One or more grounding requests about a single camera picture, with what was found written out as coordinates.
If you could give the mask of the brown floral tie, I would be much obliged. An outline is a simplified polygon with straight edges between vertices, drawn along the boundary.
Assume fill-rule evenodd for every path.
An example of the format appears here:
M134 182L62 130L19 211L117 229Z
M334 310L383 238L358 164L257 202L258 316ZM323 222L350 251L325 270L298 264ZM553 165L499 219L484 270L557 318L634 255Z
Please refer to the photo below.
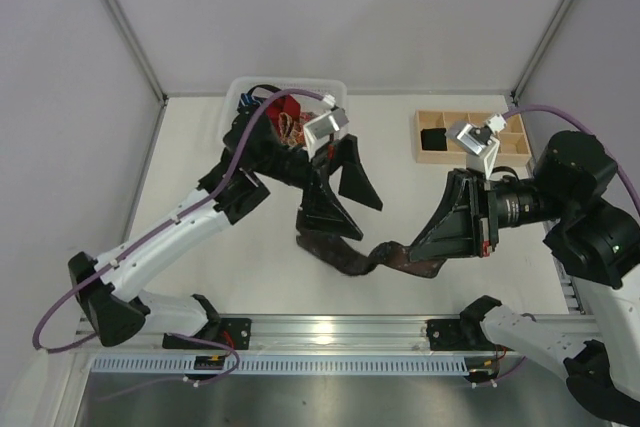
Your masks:
M378 266L415 277L432 279L440 272L445 259L411 261L407 247L395 241L377 245L368 255L357 251L342 237L311 231L296 236L297 245L323 263L348 277L365 276Z

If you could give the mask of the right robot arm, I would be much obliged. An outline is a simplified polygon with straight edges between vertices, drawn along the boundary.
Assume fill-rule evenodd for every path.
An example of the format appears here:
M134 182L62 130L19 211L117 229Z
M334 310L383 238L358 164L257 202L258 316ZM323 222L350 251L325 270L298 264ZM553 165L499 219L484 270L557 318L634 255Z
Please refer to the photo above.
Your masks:
M435 276L451 258L489 256L504 228L550 222L544 242L574 277L600 332L565 334L483 296L460 315L471 342L517 351L558 376L592 415L639 422L639 226L604 198L618 166L593 135L561 131L549 140L533 175L492 181L452 170L433 217L407 250L410 270Z

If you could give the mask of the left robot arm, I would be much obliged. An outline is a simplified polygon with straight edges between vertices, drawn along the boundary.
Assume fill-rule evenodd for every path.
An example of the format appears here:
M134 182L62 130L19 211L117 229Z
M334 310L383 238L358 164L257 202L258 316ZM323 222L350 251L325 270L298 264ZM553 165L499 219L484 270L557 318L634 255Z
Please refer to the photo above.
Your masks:
M269 195L263 177L301 190L300 232L361 240L361 229L339 199L383 207L354 135L331 139L310 155L283 144L266 115L243 108L223 143L219 163L155 227L96 258L80 252L69 260L77 302L103 346L143 332L163 335L166 348L217 339L221 317L205 296L168 297L145 288L182 254L254 211Z

